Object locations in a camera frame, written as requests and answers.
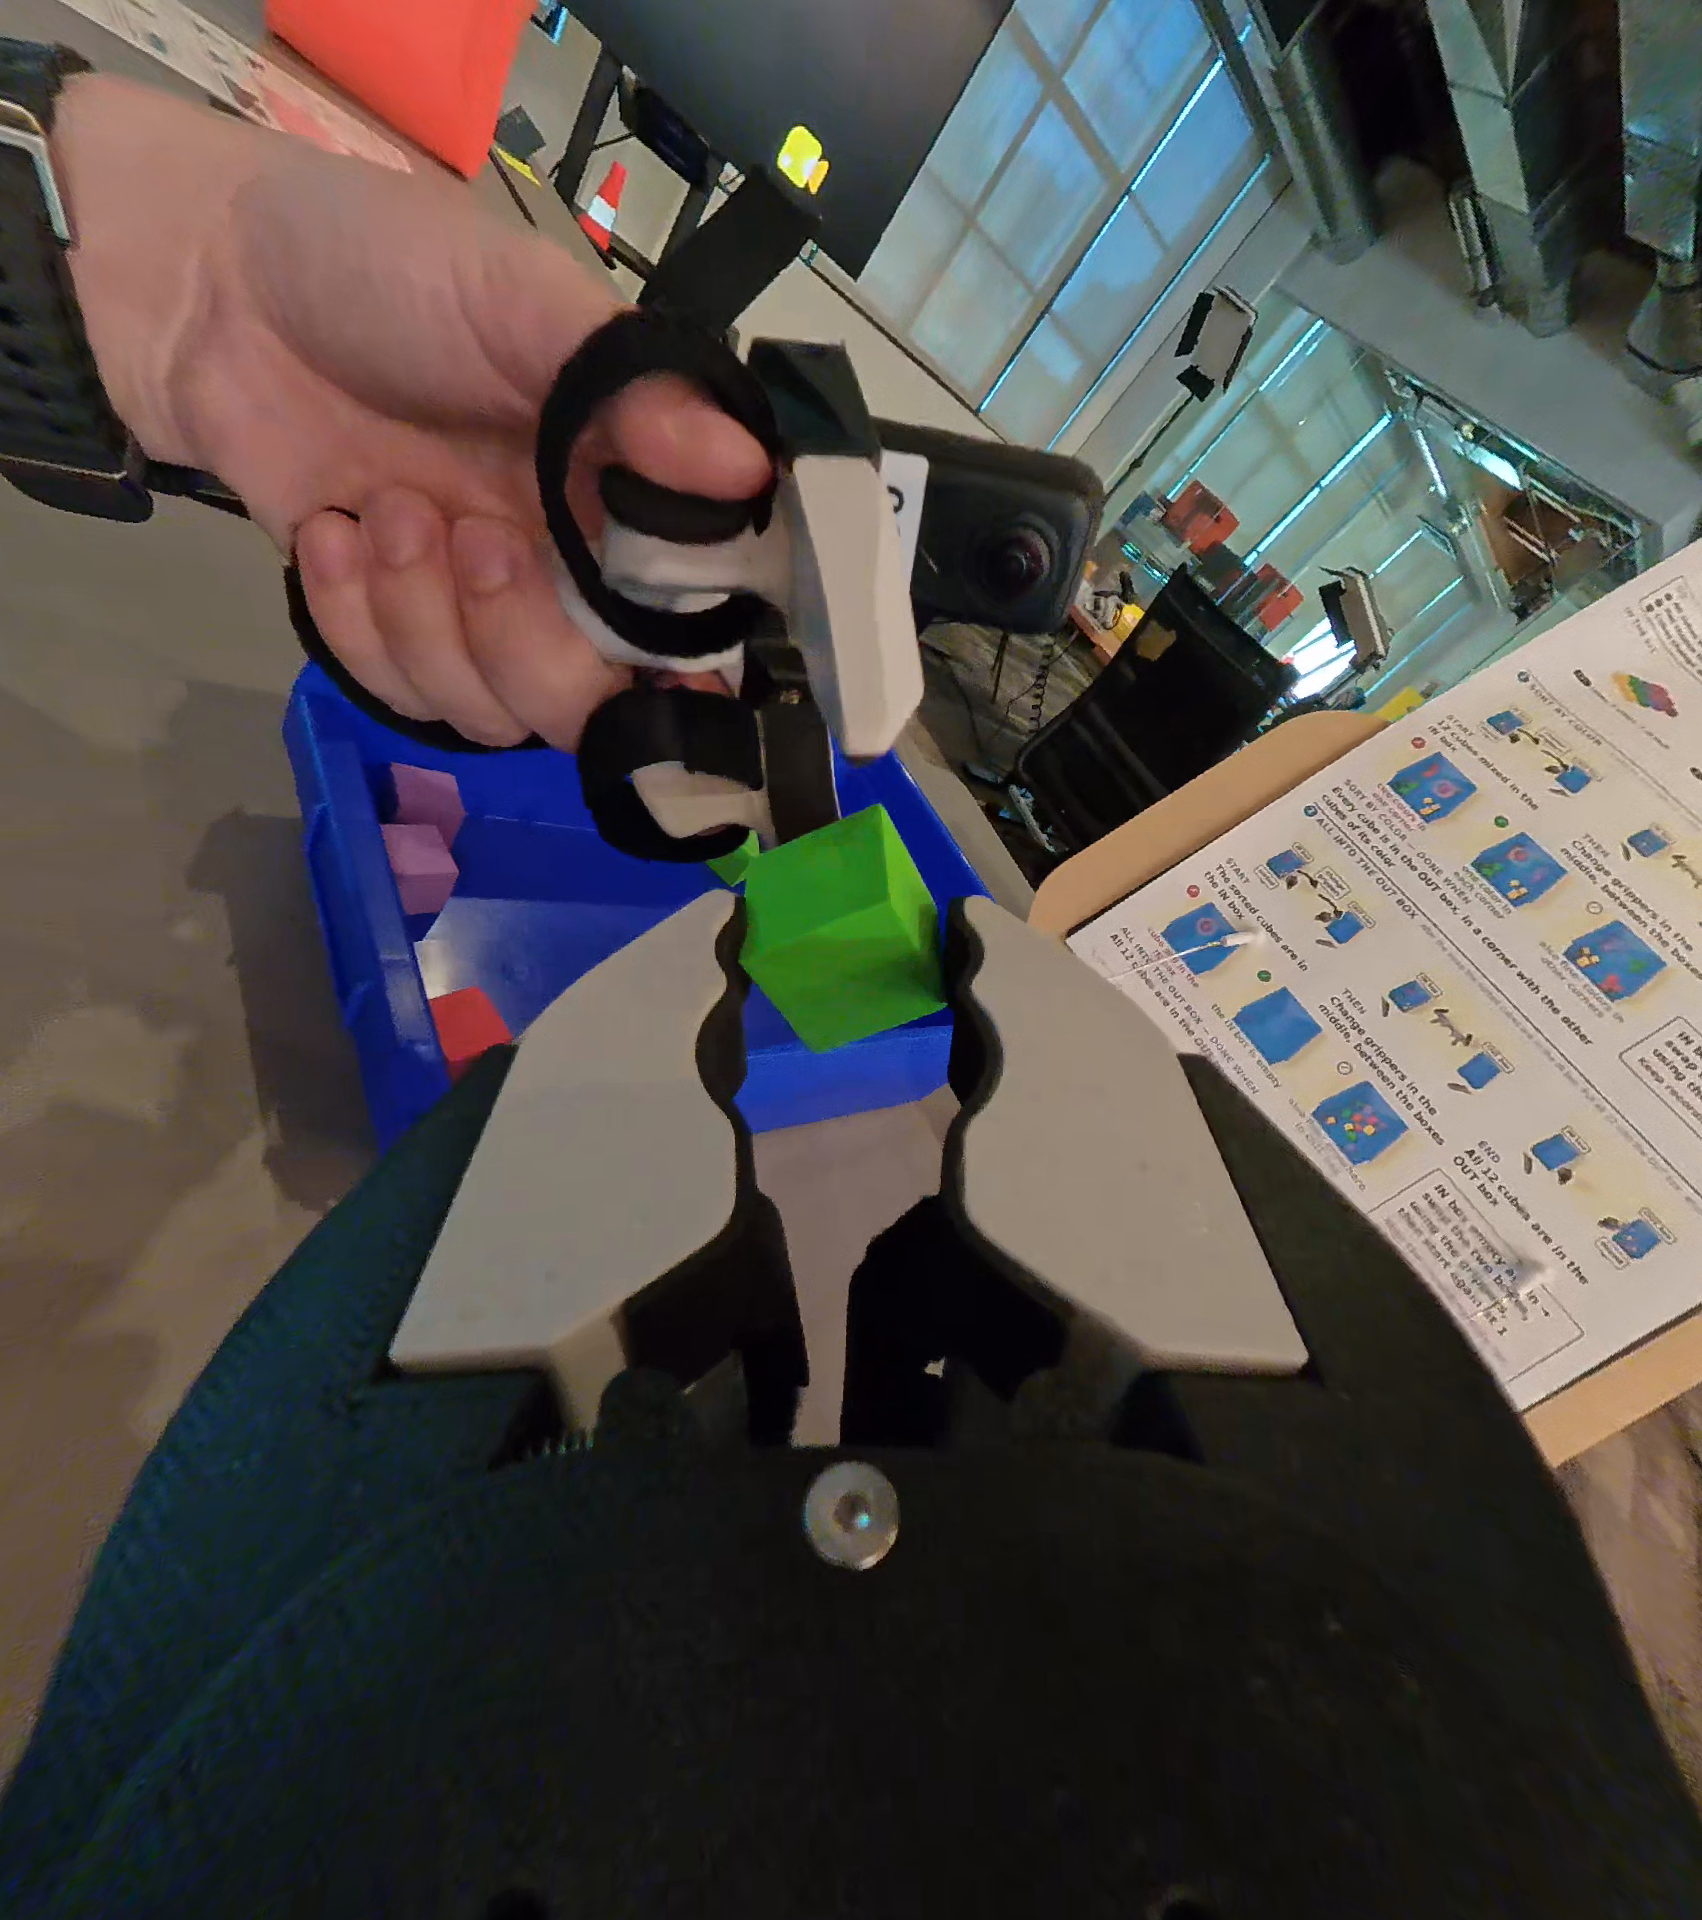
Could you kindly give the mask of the grey desk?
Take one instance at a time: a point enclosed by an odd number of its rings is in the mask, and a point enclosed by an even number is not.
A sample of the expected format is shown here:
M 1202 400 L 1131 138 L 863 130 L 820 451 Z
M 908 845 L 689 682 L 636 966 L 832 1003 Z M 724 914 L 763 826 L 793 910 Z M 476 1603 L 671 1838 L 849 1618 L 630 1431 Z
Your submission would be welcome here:
M 0 27 L 243 120 L 61 4 Z M 283 751 L 298 666 L 254 523 L 0 481 L 0 1786 L 149 1445 L 374 1150 Z

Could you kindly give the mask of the blue plastic bin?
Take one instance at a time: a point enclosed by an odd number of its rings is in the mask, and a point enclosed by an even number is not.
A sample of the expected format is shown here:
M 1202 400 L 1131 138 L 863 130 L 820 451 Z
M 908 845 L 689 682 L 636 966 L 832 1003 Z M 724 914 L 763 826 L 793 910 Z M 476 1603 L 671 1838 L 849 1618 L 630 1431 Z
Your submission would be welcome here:
M 446 1090 L 431 997 L 480 986 L 509 1032 L 583 972 L 704 891 L 714 871 L 640 861 L 603 842 L 575 760 L 538 751 L 440 753 L 358 711 L 318 666 L 290 685 L 283 740 L 306 820 L 306 865 L 344 1025 L 358 1046 L 365 1107 L 383 1144 Z M 439 914 L 410 914 L 383 848 L 395 809 L 391 764 L 450 772 L 463 823 L 453 842 L 456 891 Z M 838 760 L 848 809 L 884 802 L 940 913 L 987 891 L 933 800 L 887 757 Z M 744 1010 L 740 1111 L 754 1133 L 910 1104 L 946 1082 L 951 1013 L 810 1051 L 751 986 Z

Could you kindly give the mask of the large dark screen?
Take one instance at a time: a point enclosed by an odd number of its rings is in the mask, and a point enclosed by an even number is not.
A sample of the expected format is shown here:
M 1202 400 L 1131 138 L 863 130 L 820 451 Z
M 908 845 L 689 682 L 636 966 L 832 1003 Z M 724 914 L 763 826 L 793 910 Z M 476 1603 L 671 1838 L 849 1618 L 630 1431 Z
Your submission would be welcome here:
M 568 3 L 738 170 L 803 191 L 861 275 L 1009 3 Z

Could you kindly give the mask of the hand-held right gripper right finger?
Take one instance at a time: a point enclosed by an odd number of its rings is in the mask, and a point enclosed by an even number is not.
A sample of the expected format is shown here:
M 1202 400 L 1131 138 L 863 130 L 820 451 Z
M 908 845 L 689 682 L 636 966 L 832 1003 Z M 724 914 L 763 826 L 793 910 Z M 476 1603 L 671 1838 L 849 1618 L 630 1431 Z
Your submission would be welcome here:
M 1137 1369 L 1300 1376 L 1308 1347 L 1167 1026 L 992 897 L 946 918 L 943 1200 L 1062 1314 L 1062 1349 Z

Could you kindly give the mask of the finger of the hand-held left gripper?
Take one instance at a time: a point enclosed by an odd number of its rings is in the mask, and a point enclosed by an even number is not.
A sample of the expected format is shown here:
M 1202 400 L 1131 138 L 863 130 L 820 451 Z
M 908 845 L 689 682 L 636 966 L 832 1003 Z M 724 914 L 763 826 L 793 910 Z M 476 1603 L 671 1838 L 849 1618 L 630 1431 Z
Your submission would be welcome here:
M 882 757 L 925 695 L 905 547 L 882 469 L 802 451 L 780 489 L 789 518 L 789 633 L 838 751 Z

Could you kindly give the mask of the printed paper sheet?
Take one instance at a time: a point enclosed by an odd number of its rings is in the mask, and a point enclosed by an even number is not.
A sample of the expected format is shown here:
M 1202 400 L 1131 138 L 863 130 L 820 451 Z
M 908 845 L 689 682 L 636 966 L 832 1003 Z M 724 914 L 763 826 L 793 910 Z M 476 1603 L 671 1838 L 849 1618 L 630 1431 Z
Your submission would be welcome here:
M 395 171 L 413 170 L 410 154 L 391 138 L 338 105 L 270 50 L 240 40 L 188 3 L 67 3 L 67 7 L 184 76 L 220 109 L 325 153 Z

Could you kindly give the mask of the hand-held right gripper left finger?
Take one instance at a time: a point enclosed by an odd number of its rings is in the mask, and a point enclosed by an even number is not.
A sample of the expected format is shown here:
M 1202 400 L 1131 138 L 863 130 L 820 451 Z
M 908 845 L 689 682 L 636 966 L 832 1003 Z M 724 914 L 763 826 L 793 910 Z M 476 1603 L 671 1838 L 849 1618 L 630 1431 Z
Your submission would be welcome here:
M 698 1041 L 740 902 L 689 900 L 528 1025 L 388 1343 L 401 1372 L 610 1377 L 626 1303 L 725 1228 L 738 1131 Z

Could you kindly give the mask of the person's left hand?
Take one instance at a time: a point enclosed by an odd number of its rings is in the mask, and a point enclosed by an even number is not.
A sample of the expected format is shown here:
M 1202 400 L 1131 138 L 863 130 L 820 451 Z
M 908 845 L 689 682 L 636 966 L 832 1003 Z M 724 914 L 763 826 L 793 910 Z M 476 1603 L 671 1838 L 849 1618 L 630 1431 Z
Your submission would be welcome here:
M 486 747 L 575 747 L 630 685 L 558 602 L 532 445 L 626 305 L 459 181 L 83 75 L 56 109 L 72 275 L 112 407 L 298 564 L 338 662 Z

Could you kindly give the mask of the red wooden cube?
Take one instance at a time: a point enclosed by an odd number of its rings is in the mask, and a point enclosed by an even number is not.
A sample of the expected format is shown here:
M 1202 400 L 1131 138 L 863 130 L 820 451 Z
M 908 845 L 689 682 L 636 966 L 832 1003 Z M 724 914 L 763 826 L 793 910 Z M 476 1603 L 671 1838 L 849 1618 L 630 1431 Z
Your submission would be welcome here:
M 483 986 L 429 996 L 431 1029 L 453 1082 L 462 1082 L 512 1026 Z

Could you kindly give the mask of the orange plastic box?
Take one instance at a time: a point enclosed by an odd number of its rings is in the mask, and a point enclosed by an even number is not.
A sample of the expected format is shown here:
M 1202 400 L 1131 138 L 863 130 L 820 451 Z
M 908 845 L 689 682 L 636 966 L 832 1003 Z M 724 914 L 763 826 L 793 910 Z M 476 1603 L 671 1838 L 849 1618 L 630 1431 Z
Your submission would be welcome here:
M 264 27 L 410 144 L 473 181 L 537 3 L 264 3 Z

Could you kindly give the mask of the printed instruction sheet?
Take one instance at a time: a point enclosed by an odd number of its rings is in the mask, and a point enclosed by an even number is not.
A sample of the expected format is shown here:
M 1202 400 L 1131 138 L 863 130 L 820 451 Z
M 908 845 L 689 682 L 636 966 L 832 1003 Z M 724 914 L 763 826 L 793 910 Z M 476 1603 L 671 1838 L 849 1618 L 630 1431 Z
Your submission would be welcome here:
M 1702 1307 L 1702 540 L 1072 933 L 1517 1406 Z

